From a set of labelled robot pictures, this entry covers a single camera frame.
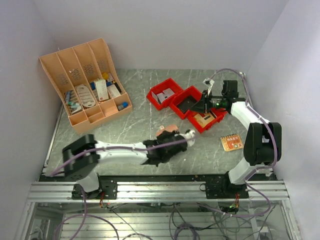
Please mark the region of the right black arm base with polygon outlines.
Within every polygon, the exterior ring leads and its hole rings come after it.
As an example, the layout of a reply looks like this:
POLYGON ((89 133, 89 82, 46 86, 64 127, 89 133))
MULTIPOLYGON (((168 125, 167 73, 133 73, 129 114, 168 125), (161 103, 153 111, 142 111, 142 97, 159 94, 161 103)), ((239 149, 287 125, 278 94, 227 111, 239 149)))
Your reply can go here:
POLYGON ((204 192, 207 199, 247 199, 248 189, 245 184, 232 184, 226 179, 205 181, 204 192))

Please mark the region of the red bin with white cards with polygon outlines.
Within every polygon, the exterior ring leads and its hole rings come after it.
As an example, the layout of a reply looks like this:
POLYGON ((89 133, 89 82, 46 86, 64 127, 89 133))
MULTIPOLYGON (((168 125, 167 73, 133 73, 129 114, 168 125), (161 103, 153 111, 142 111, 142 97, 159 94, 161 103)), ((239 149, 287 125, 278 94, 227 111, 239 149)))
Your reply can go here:
POLYGON ((172 78, 168 78, 153 86, 146 98, 158 111, 160 111, 167 108, 174 97, 182 91, 183 89, 172 78))

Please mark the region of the red bin with black cards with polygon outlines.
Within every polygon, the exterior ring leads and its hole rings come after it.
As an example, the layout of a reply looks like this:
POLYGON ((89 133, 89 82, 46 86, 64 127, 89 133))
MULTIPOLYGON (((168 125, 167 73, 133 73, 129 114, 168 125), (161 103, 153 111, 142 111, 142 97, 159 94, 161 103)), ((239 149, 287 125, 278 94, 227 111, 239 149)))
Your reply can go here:
POLYGON ((169 107, 183 120, 202 97, 202 93, 193 85, 177 93, 169 107))

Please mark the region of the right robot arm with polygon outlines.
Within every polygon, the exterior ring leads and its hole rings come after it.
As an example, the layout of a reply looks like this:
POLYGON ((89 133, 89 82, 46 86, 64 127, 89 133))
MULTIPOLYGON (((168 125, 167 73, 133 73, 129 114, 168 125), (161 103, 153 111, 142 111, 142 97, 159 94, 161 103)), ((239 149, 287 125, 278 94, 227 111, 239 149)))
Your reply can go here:
POLYGON ((239 97, 236 80, 225 80, 218 96, 212 95, 212 79, 207 78, 203 83, 208 89, 202 92, 200 100, 190 110, 202 114, 213 108, 226 110, 247 130, 243 158, 227 173, 228 181, 220 186, 221 194, 231 198, 238 192, 237 185, 245 184, 258 170, 272 169, 281 159, 282 126, 262 117, 247 99, 239 97))

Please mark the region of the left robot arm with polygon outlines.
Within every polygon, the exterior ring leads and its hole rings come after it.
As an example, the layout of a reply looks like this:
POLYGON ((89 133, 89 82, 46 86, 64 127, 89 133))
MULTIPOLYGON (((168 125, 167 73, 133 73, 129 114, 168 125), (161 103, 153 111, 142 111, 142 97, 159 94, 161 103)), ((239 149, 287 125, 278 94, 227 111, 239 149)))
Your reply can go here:
POLYGON ((195 131, 164 130, 155 139, 132 144, 114 144, 95 140, 87 134, 62 150, 63 171, 67 181, 76 182, 88 199, 103 192, 102 181, 95 168, 101 163, 158 166, 185 152, 195 143, 195 131))

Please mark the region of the red bin with gold cards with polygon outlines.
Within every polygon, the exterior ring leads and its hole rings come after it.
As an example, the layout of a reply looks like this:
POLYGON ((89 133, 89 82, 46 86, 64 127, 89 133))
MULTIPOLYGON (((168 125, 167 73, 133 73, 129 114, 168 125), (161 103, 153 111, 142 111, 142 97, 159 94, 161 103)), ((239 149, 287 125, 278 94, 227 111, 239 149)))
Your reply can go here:
POLYGON ((225 109, 212 108, 208 113, 190 111, 187 116, 189 122, 202 134, 209 130, 214 124, 223 120, 228 112, 225 109))

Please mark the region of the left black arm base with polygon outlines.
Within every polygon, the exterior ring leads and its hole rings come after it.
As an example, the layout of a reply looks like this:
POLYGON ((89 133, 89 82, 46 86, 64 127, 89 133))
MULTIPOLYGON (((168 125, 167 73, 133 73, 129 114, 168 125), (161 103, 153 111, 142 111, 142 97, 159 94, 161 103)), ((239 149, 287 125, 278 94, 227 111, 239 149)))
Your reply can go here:
POLYGON ((117 198, 117 193, 118 184, 111 179, 103 179, 98 190, 84 192, 84 194, 81 185, 76 183, 71 192, 71 199, 82 200, 83 196, 85 196, 87 200, 115 200, 117 198))

